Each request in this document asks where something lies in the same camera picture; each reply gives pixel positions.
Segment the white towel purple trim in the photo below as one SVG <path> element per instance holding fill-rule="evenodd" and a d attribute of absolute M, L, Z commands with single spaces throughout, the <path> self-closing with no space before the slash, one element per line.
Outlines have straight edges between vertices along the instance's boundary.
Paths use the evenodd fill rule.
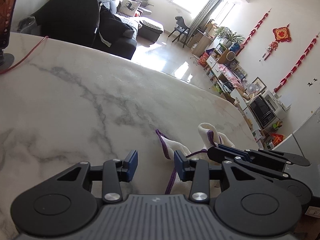
<path fill-rule="evenodd" d="M 156 129 L 156 134 L 162 146 L 164 156 L 174 161 L 174 152 L 179 150 L 187 159 L 198 158 L 208 161 L 210 164 L 219 165 L 217 162 L 211 161 L 208 158 L 207 151 L 213 146 L 222 144 L 229 147 L 235 147 L 235 145 L 228 139 L 228 137 L 216 130 L 216 128 L 209 123 L 201 123 L 198 126 L 199 135 L 204 143 L 203 149 L 191 152 L 187 146 L 184 146 L 180 142 L 170 140 L 159 129 Z M 165 194 L 185 194 L 188 195 L 191 188 L 191 181 L 182 182 L 175 170 L 171 173 L 170 180 L 168 182 Z"/>

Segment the black microwave oven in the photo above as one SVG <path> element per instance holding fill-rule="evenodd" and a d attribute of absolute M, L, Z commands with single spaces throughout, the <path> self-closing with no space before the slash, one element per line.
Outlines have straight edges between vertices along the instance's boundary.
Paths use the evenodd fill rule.
<path fill-rule="evenodd" d="M 262 129 L 266 129 L 276 118 L 272 108 L 260 95 L 249 103 L 249 107 Z"/>

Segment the small white desk fan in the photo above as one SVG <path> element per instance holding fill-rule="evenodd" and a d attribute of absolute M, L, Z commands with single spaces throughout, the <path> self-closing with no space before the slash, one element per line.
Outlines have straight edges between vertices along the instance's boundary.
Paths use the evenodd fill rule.
<path fill-rule="evenodd" d="M 259 88 L 257 87 L 256 84 L 251 83 L 247 88 L 246 88 L 246 93 L 250 98 L 253 98 L 254 96 L 257 95 Z"/>

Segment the white shelf cabinet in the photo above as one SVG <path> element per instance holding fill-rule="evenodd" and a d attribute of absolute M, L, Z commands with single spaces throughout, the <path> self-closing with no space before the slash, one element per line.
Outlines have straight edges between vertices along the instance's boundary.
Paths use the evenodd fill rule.
<path fill-rule="evenodd" d="M 219 43 L 206 60 L 204 70 L 220 94 L 234 98 L 242 110 L 247 108 L 249 96 L 243 83 L 246 73 L 240 67 L 235 52 Z"/>

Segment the green potted plant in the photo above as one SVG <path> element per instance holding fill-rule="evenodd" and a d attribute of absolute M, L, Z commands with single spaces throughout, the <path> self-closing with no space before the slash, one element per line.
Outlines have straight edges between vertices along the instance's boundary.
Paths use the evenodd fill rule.
<path fill-rule="evenodd" d="M 234 43 L 240 44 L 245 39 L 243 35 L 231 31 L 228 27 L 219 27 L 216 31 L 216 37 L 219 41 L 222 41 L 226 48 L 229 48 Z"/>

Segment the red chinese knot decoration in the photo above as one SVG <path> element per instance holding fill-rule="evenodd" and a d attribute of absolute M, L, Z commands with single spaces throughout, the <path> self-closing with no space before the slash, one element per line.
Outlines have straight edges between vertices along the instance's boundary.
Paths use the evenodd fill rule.
<path fill-rule="evenodd" d="M 284 27 L 274 28 L 272 30 L 276 42 L 291 42 L 291 34 L 289 24 Z"/>

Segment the wooden chair with cushion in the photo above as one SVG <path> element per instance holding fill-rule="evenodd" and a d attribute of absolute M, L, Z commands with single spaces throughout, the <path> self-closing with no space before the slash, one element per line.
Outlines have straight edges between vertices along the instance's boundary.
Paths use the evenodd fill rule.
<path fill-rule="evenodd" d="M 175 37 L 175 39 L 172 41 L 172 42 L 175 42 L 175 41 L 178 42 L 180 40 L 180 37 L 184 35 L 185 38 L 183 41 L 183 47 L 185 47 L 189 37 L 190 28 L 185 24 L 183 16 L 175 16 L 175 20 L 176 20 L 176 26 L 168 36 L 170 37 L 174 32 L 179 32 L 179 35 Z"/>

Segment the grey window curtain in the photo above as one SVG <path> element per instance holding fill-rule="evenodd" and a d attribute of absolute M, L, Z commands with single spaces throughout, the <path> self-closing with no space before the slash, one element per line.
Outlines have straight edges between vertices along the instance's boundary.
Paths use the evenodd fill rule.
<path fill-rule="evenodd" d="M 200 10 L 200 12 L 197 14 L 197 16 L 193 19 L 193 21 L 190 24 L 189 29 L 189 36 L 193 35 L 196 28 L 199 26 L 199 24 L 203 21 L 205 16 L 210 12 L 213 7 L 215 7 L 218 3 L 220 3 L 221 0 L 209 0 L 204 7 Z"/>

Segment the dark grey sofa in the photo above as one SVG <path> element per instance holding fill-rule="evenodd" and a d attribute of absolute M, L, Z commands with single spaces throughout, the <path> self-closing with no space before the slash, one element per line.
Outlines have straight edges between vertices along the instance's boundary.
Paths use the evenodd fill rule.
<path fill-rule="evenodd" d="M 163 25 L 146 17 L 132 17 L 118 10 L 131 5 L 128 0 L 98 0 L 100 22 L 93 48 L 125 59 L 132 59 L 137 36 L 155 43 L 164 32 Z"/>

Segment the round black phone stand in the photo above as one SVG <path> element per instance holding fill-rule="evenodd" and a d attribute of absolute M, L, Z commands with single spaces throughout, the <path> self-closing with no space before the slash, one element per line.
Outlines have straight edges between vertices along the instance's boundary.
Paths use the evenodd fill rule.
<path fill-rule="evenodd" d="M 14 55 L 0 51 L 0 66 L 2 68 L 9 68 L 15 61 Z"/>

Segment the white deer print pillow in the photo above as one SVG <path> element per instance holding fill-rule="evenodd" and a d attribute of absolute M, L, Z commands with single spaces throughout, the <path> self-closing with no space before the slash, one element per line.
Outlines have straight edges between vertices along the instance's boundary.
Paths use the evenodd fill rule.
<path fill-rule="evenodd" d="M 117 14 L 124 17 L 140 17 L 141 11 L 139 10 L 141 3 L 132 0 L 123 0 L 118 9 Z"/>

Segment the black smartphone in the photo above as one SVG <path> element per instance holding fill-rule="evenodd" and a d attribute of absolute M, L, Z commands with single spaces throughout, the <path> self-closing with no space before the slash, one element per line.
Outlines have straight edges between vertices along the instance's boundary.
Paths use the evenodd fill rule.
<path fill-rule="evenodd" d="M 10 28 L 16 0 L 0 0 L 0 3 L 1 49 L 5 49 L 9 44 Z"/>

